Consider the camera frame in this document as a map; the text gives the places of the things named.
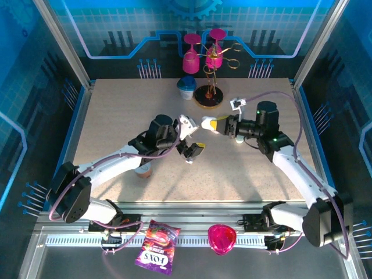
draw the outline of pink wine glass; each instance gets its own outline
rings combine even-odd
[[[194,50],[194,45],[200,43],[202,39],[198,34],[189,33],[184,36],[184,41],[191,46],[184,55],[182,69],[188,74],[195,74],[199,71],[200,59],[198,53]]]
[[[226,32],[222,29],[216,28],[209,32],[209,35],[216,40],[214,45],[212,45],[207,51],[207,57],[205,60],[206,65],[210,69],[218,69],[222,66],[223,54],[222,48],[220,47],[218,41],[226,38]]]

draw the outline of cable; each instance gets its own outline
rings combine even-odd
[[[123,244],[122,246],[118,247],[118,248],[114,248],[112,250],[104,250],[107,253],[112,253],[112,254],[115,254],[116,252],[124,249],[132,240],[133,238],[135,238],[137,236],[137,234],[142,230],[142,228],[144,227],[144,222],[142,221],[138,221],[138,222],[134,222],[134,223],[130,223],[130,224],[126,224],[126,225],[122,225],[122,226],[118,226],[118,227],[115,227],[115,226],[110,226],[110,225],[106,225],[106,224],[103,224],[99,221],[93,221],[94,223],[104,227],[104,228],[112,228],[112,229],[120,229],[120,228],[127,228],[127,227],[131,227],[131,226],[136,226],[136,225],[139,225],[139,228],[138,230],[134,233],[134,235],[132,235],[132,237],[125,243]]]
[[[276,253],[283,253],[283,252],[286,252],[286,251],[292,249],[300,241],[302,235],[303,235],[303,233],[300,233],[300,235],[298,236],[298,238],[296,239],[296,241],[291,246],[289,246],[289,247],[287,247],[285,249],[283,249],[284,244],[285,244],[285,242],[284,242],[282,248],[280,248],[278,251],[276,251]]]
[[[250,146],[250,147],[252,147],[253,149],[259,149],[258,147],[256,147],[256,146],[253,146],[253,145],[251,145],[251,144],[249,144],[246,140],[247,140],[247,138],[246,137],[244,137],[244,142],[247,144],[247,146]]]
[[[161,155],[157,155],[157,156],[147,156],[147,155],[140,155],[140,154],[134,154],[134,153],[117,153],[117,154],[114,154],[114,155],[110,155],[110,156],[107,156],[101,160],[99,160],[98,162],[94,163],[91,167],[87,168],[86,170],[82,171],[80,174],[78,174],[74,179],[71,180],[71,182],[67,185],[67,187],[62,191],[62,193],[58,196],[57,200],[55,201],[55,203],[53,204],[52,208],[51,208],[51,211],[49,212],[49,219],[50,221],[57,221],[59,219],[61,219],[62,217],[57,217],[57,218],[53,218],[53,214],[56,210],[56,208],[58,207],[58,205],[60,204],[61,200],[63,199],[63,197],[66,195],[66,193],[69,191],[69,189],[71,187],[73,187],[75,185],[75,183],[81,178],[83,177],[84,175],[86,175],[87,173],[89,173],[90,171],[93,171],[94,168],[98,167],[99,165],[107,162],[107,161],[110,161],[110,160],[113,160],[113,159],[116,159],[116,158],[122,158],[124,156],[128,156],[128,157],[141,157],[141,158],[144,158],[144,159],[160,159],[160,158],[163,158],[165,156],[167,156],[175,147],[176,145],[178,144],[178,142],[180,141],[180,135],[181,135],[181,120],[180,118],[177,119],[178,120],[178,133],[177,133],[177,138],[175,140],[175,142],[173,143],[173,145],[170,147],[170,149],[167,150],[167,152],[161,154]]]
[[[342,218],[342,214],[336,204],[336,201],[335,199],[331,196],[331,194],[327,191],[327,189],[325,189],[323,187],[323,185],[321,184],[321,182],[312,174],[312,172],[310,170],[307,169],[307,167],[300,161],[298,160],[298,156],[297,156],[297,145],[301,139],[301,135],[302,135],[302,130],[303,130],[303,124],[302,124],[302,119],[301,119],[301,113],[300,113],[300,109],[299,109],[299,106],[298,104],[296,103],[296,100],[288,95],[287,93],[284,93],[284,92],[281,92],[281,91],[267,91],[267,92],[264,92],[264,93],[261,93],[257,96],[254,96],[254,97],[251,97],[249,99],[246,99],[246,103],[250,102],[250,101],[253,101],[255,99],[258,99],[258,98],[261,98],[263,96],[266,96],[266,95],[269,95],[269,94],[280,94],[280,95],[283,95],[287,98],[289,98],[293,104],[295,105],[296,109],[297,109],[297,112],[298,112],[298,117],[299,117],[299,121],[300,121],[300,130],[299,130],[299,133],[298,133],[298,136],[297,136],[297,139],[296,139],[296,142],[295,142],[295,145],[294,145],[294,148],[293,148],[293,156],[295,158],[295,161],[297,162],[297,164],[301,167],[301,169],[308,175],[312,178],[312,180],[316,183],[316,185],[325,193],[325,195],[327,196],[327,198],[330,200],[333,208],[335,209],[335,212],[336,212],[336,215],[337,215],[337,218],[338,218],[338,221],[340,223],[340,226],[341,226],[341,231],[342,231],[342,236],[344,237],[344,241],[345,241],[345,249],[346,249],[346,255],[344,255],[339,249],[337,249],[333,244],[330,244],[332,248],[334,248],[344,259],[348,259],[349,257],[349,251],[350,251],[350,247],[349,247],[349,238],[348,238],[348,233],[346,232],[346,225],[345,225],[345,222],[344,222],[344,219]]]

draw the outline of aluminum frame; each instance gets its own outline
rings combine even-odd
[[[306,110],[304,108],[303,100],[298,90],[293,89],[296,101],[300,104],[300,113],[302,119],[308,121]],[[83,127],[83,121],[88,109],[89,98],[85,100],[85,105],[80,105],[78,115],[80,116],[73,129],[72,138],[78,138],[81,129]],[[317,169],[320,170],[320,174],[324,174],[324,168],[321,163],[320,157],[316,159],[316,144],[312,142],[314,135],[309,125],[304,126],[305,134],[309,141],[309,148],[314,156],[314,163]],[[78,141],[69,140],[69,150],[75,150]],[[65,156],[66,159],[71,159],[71,156]],[[126,213],[140,213],[143,215],[144,222],[150,221],[152,216],[156,216],[156,219],[163,221],[174,226],[183,228],[183,235],[198,236],[206,235],[208,228],[212,224],[225,223],[237,230],[238,235],[243,235],[244,231],[242,227],[238,227],[236,221],[242,214],[245,213],[260,213],[262,207],[267,204],[252,203],[252,202],[171,202],[171,203],[159,203],[159,202],[132,202],[132,203],[118,203],[118,206],[122,208],[123,212]],[[291,202],[298,206],[306,207],[304,202]],[[48,214],[42,212],[37,220],[33,234],[31,236],[30,243],[27,248],[25,258],[19,274],[20,279],[32,279],[37,278],[39,268],[41,266],[43,256],[45,255],[45,247],[47,245],[47,239],[50,235],[69,235],[78,236],[81,234],[88,234],[88,221],[77,221],[72,224],[65,224],[63,221],[51,222],[48,219]],[[350,242],[350,260],[344,260],[345,268],[348,272],[349,278],[367,278],[360,256],[355,249],[356,245],[352,238]],[[343,243],[339,242],[340,249],[343,250]]]
[[[315,140],[314,134],[311,133],[312,129],[311,129],[309,117],[312,117],[312,116],[308,115],[306,108],[305,108],[305,103],[301,97],[299,90],[296,90],[293,84],[291,86],[292,86],[292,92],[293,92],[294,98],[296,100],[296,103],[299,105],[300,112],[302,114],[301,118],[303,120],[302,121],[303,130],[305,131],[305,136],[307,139],[307,143],[309,144],[310,153],[314,161],[315,171],[320,175],[320,177],[326,178],[327,177],[326,171],[324,170],[319,150],[316,148],[317,146],[316,140]]]
[[[63,31],[59,21],[51,8],[48,1],[45,0],[33,0],[35,6],[39,10],[42,18],[49,27],[54,39],[61,48],[63,54],[65,55],[68,63],[70,64],[72,70],[75,72],[77,78],[79,79],[81,85],[88,90],[90,88],[90,79],[87,71],[80,61],[75,49],[73,48],[70,40]]]
[[[299,90],[307,74],[310,72],[310,69],[318,58],[321,50],[323,49],[323,46],[328,41],[333,29],[338,23],[338,20],[341,18],[348,3],[349,0],[339,0],[337,4],[333,5],[331,11],[328,14],[328,17],[325,19],[323,28],[318,32],[317,36],[314,39],[313,45],[307,52],[305,59],[301,63],[300,68],[296,73],[296,76],[294,78],[294,87],[296,90]]]
[[[66,137],[64,145],[67,145],[67,147],[64,154],[61,154],[61,157],[59,158],[59,162],[61,162],[61,164],[68,161],[72,162],[74,160],[81,131],[83,130],[84,120],[87,115],[90,99],[92,97],[92,90],[85,90],[81,94],[81,102],[80,106],[77,108],[78,111],[72,127],[71,136],[69,138],[68,136]]]

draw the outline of gear logo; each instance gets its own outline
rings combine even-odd
[[[209,16],[216,10],[216,6],[222,4],[222,0],[163,0],[168,10],[175,16],[187,17],[190,20],[201,20],[203,16]]]

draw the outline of pink plastic container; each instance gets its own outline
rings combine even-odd
[[[237,232],[226,225],[213,225],[208,229],[208,240],[216,254],[225,255],[233,249]]]

